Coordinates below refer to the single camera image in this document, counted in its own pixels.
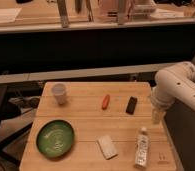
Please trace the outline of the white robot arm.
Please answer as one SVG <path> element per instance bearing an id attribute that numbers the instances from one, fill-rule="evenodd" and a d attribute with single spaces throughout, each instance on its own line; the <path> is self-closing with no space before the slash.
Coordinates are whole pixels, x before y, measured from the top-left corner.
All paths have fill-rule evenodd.
<path id="1" fill-rule="evenodd" d="M 152 122 L 159 124 L 178 99 L 195 111 L 195 65 L 184 61 L 160 69 L 151 90 Z"/>

